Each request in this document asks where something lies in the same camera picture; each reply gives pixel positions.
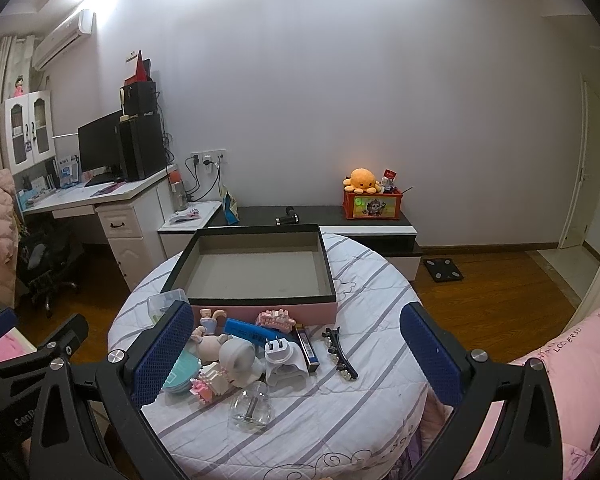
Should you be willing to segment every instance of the clear glass jar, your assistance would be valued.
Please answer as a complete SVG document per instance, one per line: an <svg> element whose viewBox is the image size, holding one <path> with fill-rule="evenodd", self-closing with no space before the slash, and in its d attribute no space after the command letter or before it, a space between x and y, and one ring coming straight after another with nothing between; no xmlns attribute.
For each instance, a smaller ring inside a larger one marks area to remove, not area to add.
<svg viewBox="0 0 600 480"><path fill-rule="evenodd" d="M230 414L238 424L264 428L271 417L269 387L261 381L247 386L235 399Z"/></svg>

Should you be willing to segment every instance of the computer monitor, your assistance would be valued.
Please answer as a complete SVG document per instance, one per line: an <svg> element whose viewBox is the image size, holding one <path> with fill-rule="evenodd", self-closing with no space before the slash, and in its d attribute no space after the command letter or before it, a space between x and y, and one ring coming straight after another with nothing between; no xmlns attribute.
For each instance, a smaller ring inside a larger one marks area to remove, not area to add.
<svg viewBox="0 0 600 480"><path fill-rule="evenodd" d="M110 171L93 177L87 186L122 179L120 153L116 140L116 127L122 111L118 110L78 128L80 166L82 171L108 166Z"/></svg>

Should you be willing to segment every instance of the computer tower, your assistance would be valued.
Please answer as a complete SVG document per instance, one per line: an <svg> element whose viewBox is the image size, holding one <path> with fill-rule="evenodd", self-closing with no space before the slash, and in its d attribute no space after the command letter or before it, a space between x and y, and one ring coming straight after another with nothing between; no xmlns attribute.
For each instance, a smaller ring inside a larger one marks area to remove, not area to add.
<svg viewBox="0 0 600 480"><path fill-rule="evenodd" d="M144 180L167 166L160 115L142 115L116 128L122 175L127 182Z"/></svg>
<svg viewBox="0 0 600 480"><path fill-rule="evenodd" d="M125 115L153 114L158 111L155 81L136 81L121 88L122 109Z"/></svg>

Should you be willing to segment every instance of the orange plush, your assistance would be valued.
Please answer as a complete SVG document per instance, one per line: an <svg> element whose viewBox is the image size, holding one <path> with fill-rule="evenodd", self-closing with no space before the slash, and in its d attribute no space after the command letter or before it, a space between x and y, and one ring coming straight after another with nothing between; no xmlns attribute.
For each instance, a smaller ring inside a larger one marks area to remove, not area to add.
<svg viewBox="0 0 600 480"><path fill-rule="evenodd" d="M346 178L343 184L345 186L344 191L353 191L358 195L378 193L382 190L374 174L364 168L353 170L351 178Z"/></svg>

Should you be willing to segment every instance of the striped tablecloth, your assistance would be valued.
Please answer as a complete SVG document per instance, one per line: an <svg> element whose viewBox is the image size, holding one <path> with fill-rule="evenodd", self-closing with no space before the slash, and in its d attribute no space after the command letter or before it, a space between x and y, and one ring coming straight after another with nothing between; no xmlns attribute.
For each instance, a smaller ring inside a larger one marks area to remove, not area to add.
<svg viewBox="0 0 600 480"><path fill-rule="evenodd" d="M416 431L426 380L400 335L402 307L418 297L382 256L339 235L324 235L338 294L337 326L359 373L336 372L311 327L320 367L308 380L270 388L272 420L261 433L229 421L236 392L203 406L195 397L160 393L142 411L181 468L200 479L378 480ZM160 292L179 255L149 274L126 300L109 331L109 349L128 348L150 325L149 296Z"/></svg>

